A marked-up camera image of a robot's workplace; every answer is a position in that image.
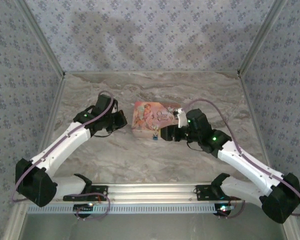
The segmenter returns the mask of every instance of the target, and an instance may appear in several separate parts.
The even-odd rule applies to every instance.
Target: wire
[[[198,149],[191,148],[190,145],[189,145],[189,142],[186,142],[186,145],[187,145],[188,148],[190,148],[191,150],[203,152],[203,150],[198,150]]]
[[[101,216],[97,216],[97,217],[92,217],[92,218],[82,218],[79,216],[79,212],[82,208],[84,208],[84,206],[81,206],[79,207],[76,212],[75,212],[75,215],[77,217],[78,220],[82,220],[82,221],[91,221],[91,220],[101,220],[103,219],[106,215],[108,215],[109,211],[110,211],[110,207],[111,207],[111,201],[109,199],[109,197],[105,194],[102,194],[102,193],[99,193],[99,192],[92,192],[92,193],[84,193],[84,194],[70,194],[68,196],[71,196],[71,197],[86,197],[86,196],[94,196],[94,195],[97,195],[98,196],[98,199],[100,199],[100,196],[101,197],[104,197],[106,199],[106,201],[108,202],[108,207],[106,208],[106,211],[105,213],[103,213]]]
[[[106,137],[109,137],[114,131],[112,130],[109,134],[107,135],[93,135],[94,137],[96,138],[106,138]]]
[[[182,110],[185,112],[193,103],[196,102],[206,102],[211,104],[219,113],[220,117],[222,118],[222,120],[224,121],[226,127],[228,128],[230,135],[233,139],[234,145],[237,149],[237,151],[239,152],[239,154],[252,166],[254,166],[256,169],[258,169],[259,171],[267,174],[268,176],[271,176],[272,178],[274,178],[275,180],[279,181],[280,183],[286,185],[291,191],[293,191],[294,194],[296,194],[298,196],[298,198],[300,199],[300,192],[298,192],[293,186],[291,186],[289,183],[287,183],[285,180],[281,179],[280,177],[276,176],[276,175],[272,175],[271,172],[263,169],[262,167],[258,166],[256,163],[254,163],[253,161],[251,161],[246,155],[244,155],[239,147],[239,144],[237,142],[237,139],[232,131],[232,129],[230,128],[230,126],[227,123],[227,120],[225,118],[225,116],[221,113],[220,109],[210,100],[204,99],[204,98],[198,98],[195,100],[192,100],[191,102],[189,102]],[[300,213],[292,213],[292,216],[300,216]]]
[[[98,119],[100,119],[103,115],[105,115],[109,109],[111,108],[113,102],[114,102],[114,97],[112,95],[112,93],[108,92],[108,91],[101,91],[99,92],[98,96],[100,96],[101,94],[106,93],[109,94],[109,96],[111,97],[110,103],[108,105],[108,107],[98,116],[96,116],[95,118],[75,127],[73,130],[71,130],[67,135],[63,136],[55,145],[53,145],[43,156],[41,159],[39,159],[38,161],[36,161],[34,164],[32,164],[22,175],[21,177],[18,179],[18,181],[15,183],[15,186],[13,188],[12,194],[11,194],[11,201],[14,203],[18,203],[24,200],[27,200],[26,198],[24,199],[14,199],[15,193],[19,187],[19,185],[21,184],[21,182],[24,180],[24,178],[27,176],[27,174],[34,169],[38,164],[40,164],[41,162],[44,162],[47,158],[47,156],[52,153],[65,139],[69,138],[71,136],[71,134],[73,134],[74,132],[76,132],[78,129],[85,127],[86,125],[93,123],[95,121],[97,121]]]

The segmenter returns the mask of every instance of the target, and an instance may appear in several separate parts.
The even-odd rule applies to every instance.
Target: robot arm
[[[91,121],[103,112],[102,117]],[[111,101],[111,97],[99,95],[97,103],[78,113],[68,129],[50,146],[30,161],[22,158],[16,164],[15,181],[21,180],[16,190],[39,207],[47,205],[54,197],[82,193],[87,183],[85,177],[76,174],[71,178],[55,178],[57,169],[96,132],[106,129],[112,133],[126,124],[123,111],[118,111],[117,100]]]
[[[286,221],[300,204],[300,198],[284,183],[300,193],[300,183],[296,176],[292,173],[283,175],[271,169],[241,149],[230,136],[212,129],[200,109],[190,110],[186,114],[179,110],[177,116],[179,125],[160,130],[164,140],[197,142],[203,152],[230,164],[253,182],[239,181],[222,173],[211,183],[210,189],[215,199],[222,200],[230,196],[241,198],[261,206],[275,222]]]

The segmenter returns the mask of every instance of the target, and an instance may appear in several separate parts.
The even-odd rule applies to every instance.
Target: gray marble floor
[[[101,90],[113,93],[128,125],[107,138],[92,137],[59,168],[56,176],[80,173],[94,182],[212,181],[220,173],[244,179],[230,165],[186,142],[135,138],[131,130],[136,101],[174,102],[184,106],[196,98],[213,101],[225,114],[240,145],[264,162],[261,147],[238,79],[214,72],[81,73],[66,75],[53,133],[55,140],[76,114],[94,105]],[[208,103],[196,103],[214,128],[229,133]]]

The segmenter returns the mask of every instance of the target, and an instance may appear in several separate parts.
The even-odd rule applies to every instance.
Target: purple cable
[[[102,218],[104,218],[110,211],[110,207],[111,207],[111,202],[110,202],[110,199],[107,195],[104,195],[102,193],[98,193],[98,192],[92,192],[92,193],[84,193],[84,194],[71,194],[71,195],[68,195],[68,196],[71,196],[71,197],[86,197],[86,196],[93,196],[93,195],[97,195],[97,196],[101,196],[101,197],[104,197],[106,199],[106,201],[108,202],[108,207],[105,211],[104,214],[102,214],[101,216],[97,216],[97,217],[92,217],[92,218],[82,218],[82,217],[79,217],[79,212],[82,208],[84,208],[84,206],[82,207],[79,207],[77,210],[76,210],[76,217],[78,218],[78,220],[83,220],[83,221],[91,221],[91,220],[100,220]]]
[[[195,99],[195,100],[192,100],[191,102],[189,102],[182,110],[185,112],[187,109],[189,109],[190,105],[192,105],[193,103],[196,103],[196,102],[207,102],[209,104],[211,104],[216,110],[217,112],[219,113],[220,117],[222,118],[222,120],[224,121],[226,127],[228,128],[229,132],[230,132],[230,135],[233,139],[233,142],[234,142],[234,145],[237,149],[237,151],[239,152],[239,154],[249,163],[251,164],[252,166],[254,166],[256,169],[258,169],[259,171],[267,174],[268,176],[271,175],[271,173],[265,169],[263,169],[262,167],[258,166],[257,164],[255,164],[253,161],[251,161],[246,155],[242,154],[242,151],[239,147],[239,144],[236,140],[236,137],[233,133],[233,131],[231,130],[230,126],[228,125],[227,123],[227,120],[226,118],[223,116],[223,114],[221,113],[220,109],[210,100],[207,100],[207,99],[204,99],[204,98],[198,98],[198,99]],[[300,199],[300,192],[298,192],[293,186],[291,186],[289,183],[287,183],[286,181],[284,181],[283,179],[281,179],[280,177],[277,177],[276,175],[272,175],[271,176],[272,178],[274,178],[275,180],[279,181],[280,183],[283,183],[284,185],[286,185],[291,191],[293,191],[297,196],[298,198]],[[292,216],[300,216],[300,213],[292,213],[291,214]]]
[[[26,177],[26,175],[32,170],[32,169],[34,169],[39,163],[41,163],[42,162],[42,159],[43,159],[43,162],[46,160],[46,158],[47,158],[47,156],[50,154],[50,153],[52,153],[65,139],[67,139],[68,137],[70,137],[71,136],[71,134],[73,134],[75,131],[77,131],[78,129],[80,129],[80,128],[83,128],[84,126],[86,126],[86,125],[88,125],[88,124],[90,124],[90,123],[93,123],[93,122],[95,122],[95,121],[97,121],[98,119],[100,119],[103,115],[105,115],[108,111],[109,111],[109,109],[111,108],[111,106],[112,106],[112,104],[113,104],[113,102],[114,102],[114,97],[113,97],[113,95],[110,93],[110,92],[108,92],[108,91],[101,91],[101,92],[99,92],[99,94],[98,94],[98,96],[100,96],[101,94],[103,94],[103,93],[106,93],[106,94],[109,94],[109,96],[111,97],[111,100],[110,100],[110,104],[108,105],[108,107],[100,114],[100,115],[98,115],[98,116],[96,116],[95,118],[93,118],[93,119],[91,119],[90,121],[87,121],[87,122],[85,122],[85,123],[83,123],[83,124],[81,124],[81,125],[79,125],[79,126],[77,126],[77,127],[75,127],[73,130],[71,130],[68,134],[67,134],[67,136],[65,135],[65,136],[63,136],[55,145],[53,145],[43,156],[42,156],[42,158],[41,159],[39,159],[38,161],[36,161],[33,165],[31,165],[22,175],[21,175],[21,177],[18,179],[18,181],[15,183],[15,186],[14,186],[14,189],[13,189],[13,192],[12,192],[12,195],[11,195],[11,201],[13,202],[13,203],[18,203],[18,202],[21,202],[21,201],[24,201],[24,200],[27,200],[26,198],[24,198],[24,199],[19,199],[19,200],[15,200],[14,199],[14,196],[15,196],[15,193],[16,193],[16,191],[17,191],[17,189],[18,189],[18,187],[19,187],[19,185],[21,184],[21,182],[24,180],[24,178]]]

